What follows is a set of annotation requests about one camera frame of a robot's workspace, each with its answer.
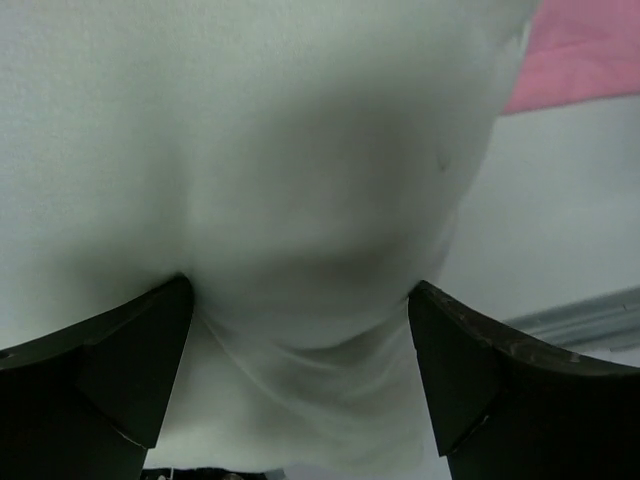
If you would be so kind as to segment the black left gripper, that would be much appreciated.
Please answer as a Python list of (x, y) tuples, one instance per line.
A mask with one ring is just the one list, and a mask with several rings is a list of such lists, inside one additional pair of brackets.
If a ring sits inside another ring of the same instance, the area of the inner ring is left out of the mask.
[(219, 468), (143, 469), (158, 441), (194, 305), (184, 276), (1, 353), (7, 480), (286, 480)]

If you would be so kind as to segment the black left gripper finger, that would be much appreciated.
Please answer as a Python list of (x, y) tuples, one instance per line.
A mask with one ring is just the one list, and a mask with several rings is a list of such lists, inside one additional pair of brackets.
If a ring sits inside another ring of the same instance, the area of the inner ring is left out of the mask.
[(409, 322), (455, 479), (635, 479), (639, 371), (573, 353), (422, 282)]

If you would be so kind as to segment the white pillow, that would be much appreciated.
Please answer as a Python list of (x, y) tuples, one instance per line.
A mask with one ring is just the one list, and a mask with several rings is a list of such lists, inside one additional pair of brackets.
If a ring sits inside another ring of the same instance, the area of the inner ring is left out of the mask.
[(184, 273), (194, 330), (150, 467), (418, 468), (407, 298), (537, 7), (3, 2), (2, 345)]

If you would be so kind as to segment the pink fabric pillowcase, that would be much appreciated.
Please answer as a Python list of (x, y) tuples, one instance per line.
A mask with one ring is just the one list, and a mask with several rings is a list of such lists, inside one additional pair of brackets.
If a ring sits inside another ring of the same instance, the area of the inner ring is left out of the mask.
[(639, 93), (639, 0), (544, 1), (507, 114)]

